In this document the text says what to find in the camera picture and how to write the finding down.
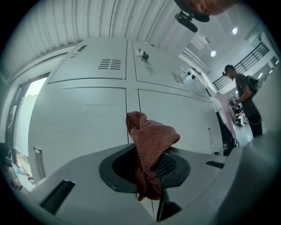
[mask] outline locker vent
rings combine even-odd
[[[174,80],[175,80],[177,83],[184,84],[184,80],[181,78],[180,75],[177,75],[177,74],[175,74],[175,73],[171,73],[171,74],[172,74]]]
[[[103,58],[98,66],[99,69],[120,69],[121,60]]]

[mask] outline metal latch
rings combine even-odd
[[[42,154],[42,149],[39,149],[39,148],[33,147],[33,150],[34,150],[34,151],[35,151],[35,153],[37,153],[37,154]]]

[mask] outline ceiling light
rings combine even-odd
[[[216,51],[211,52],[211,57],[214,57],[216,55]]]
[[[261,73],[261,74],[259,75],[258,79],[261,78],[262,75],[263,75],[263,73]]]
[[[237,32],[238,32],[238,28],[237,28],[237,27],[234,27],[234,28],[232,29],[232,34],[235,35],[235,34],[237,34]]]

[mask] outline brown cloth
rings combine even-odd
[[[159,200],[161,197],[161,181],[152,167],[157,163],[161,154],[180,139],[174,128],[153,120],[147,120],[141,112],[129,112],[126,125],[137,147],[137,165],[135,183],[139,200],[144,197]]]

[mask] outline man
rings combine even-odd
[[[235,104],[242,104],[245,116],[248,118],[252,133],[254,137],[263,134],[261,117],[255,104],[252,101],[253,89],[249,82],[249,79],[243,74],[236,72],[232,65],[227,65],[224,68],[224,75],[236,82],[236,88],[238,91],[239,99],[235,101]]]
[[[235,115],[240,120],[240,123],[242,126],[245,126],[244,119],[245,119],[245,113],[240,109],[240,106],[237,105],[235,108]]]

